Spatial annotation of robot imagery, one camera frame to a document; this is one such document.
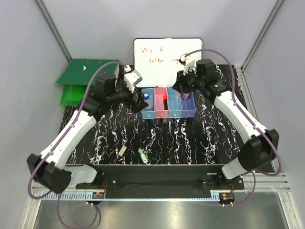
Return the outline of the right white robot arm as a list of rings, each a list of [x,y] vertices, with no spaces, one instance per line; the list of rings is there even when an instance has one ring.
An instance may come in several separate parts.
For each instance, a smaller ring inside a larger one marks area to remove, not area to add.
[[[235,97],[229,83],[219,79],[214,62],[210,59],[196,61],[190,57],[181,57],[178,62],[183,65],[183,70],[177,72],[172,88],[180,94],[199,91],[229,119],[244,144],[237,158],[218,172],[218,187],[227,189],[233,184],[233,178],[274,160],[278,132],[274,129],[267,130],[247,111]]]

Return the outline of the pink bin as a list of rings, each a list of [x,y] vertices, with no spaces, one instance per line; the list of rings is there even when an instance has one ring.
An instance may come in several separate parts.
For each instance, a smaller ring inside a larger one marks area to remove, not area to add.
[[[167,118],[169,110],[164,110],[163,106],[163,96],[167,96],[166,87],[156,87],[154,88],[154,107],[156,118]]]

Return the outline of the white dry-erase board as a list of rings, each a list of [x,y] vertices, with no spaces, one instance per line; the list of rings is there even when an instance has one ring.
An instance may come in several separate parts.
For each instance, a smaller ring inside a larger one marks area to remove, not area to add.
[[[133,43],[134,69],[142,76],[138,87],[171,87],[184,69],[181,56],[203,48],[200,38],[137,38]]]

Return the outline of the purple bin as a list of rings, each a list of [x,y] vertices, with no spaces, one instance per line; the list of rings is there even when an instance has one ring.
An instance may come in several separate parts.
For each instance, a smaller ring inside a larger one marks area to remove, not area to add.
[[[181,118],[193,118],[196,113],[196,104],[194,100],[193,93],[190,92],[187,99],[183,99],[183,95],[181,97],[182,104],[182,114]]]

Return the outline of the orange black marker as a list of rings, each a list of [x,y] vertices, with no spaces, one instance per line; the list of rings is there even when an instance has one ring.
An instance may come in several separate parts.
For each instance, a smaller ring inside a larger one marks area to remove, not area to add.
[[[164,110],[168,110],[167,96],[166,95],[163,96],[163,106],[164,106]]]

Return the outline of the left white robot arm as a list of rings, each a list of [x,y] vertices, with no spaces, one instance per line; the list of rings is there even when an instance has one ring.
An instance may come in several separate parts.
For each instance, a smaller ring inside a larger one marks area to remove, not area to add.
[[[135,114],[147,107],[144,94],[136,87],[141,80],[136,70],[126,73],[122,81],[113,73],[101,73],[54,141],[39,155],[30,154],[27,158],[30,180],[56,194],[69,185],[99,188],[103,183],[100,169],[93,165],[68,167],[66,162],[76,145],[113,105],[124,104]]]

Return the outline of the light blue bin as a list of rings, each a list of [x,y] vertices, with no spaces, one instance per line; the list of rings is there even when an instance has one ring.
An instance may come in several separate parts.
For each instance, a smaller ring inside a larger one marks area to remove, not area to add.
[[[143,94],[147,93],[149,95],[150,99],[152,99],[153,103],[154,103],[154,89],[153,88],[143,88],[142,92],[143,92]],[[143,117],[143,119],[156,118],[155,107],[154,107],[153,111],[146,111],[145,108],[142,109],[142,117]]]
[[[180,118],[182,115],[181,94],[172,88],[167,88],[169,118]]]

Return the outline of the pink transparent stapler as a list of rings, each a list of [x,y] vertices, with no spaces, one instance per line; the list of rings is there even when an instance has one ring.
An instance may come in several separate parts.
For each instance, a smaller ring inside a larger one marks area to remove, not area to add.
[[[187,100],[190,96],[190,93],[181,94],[183,100]]]

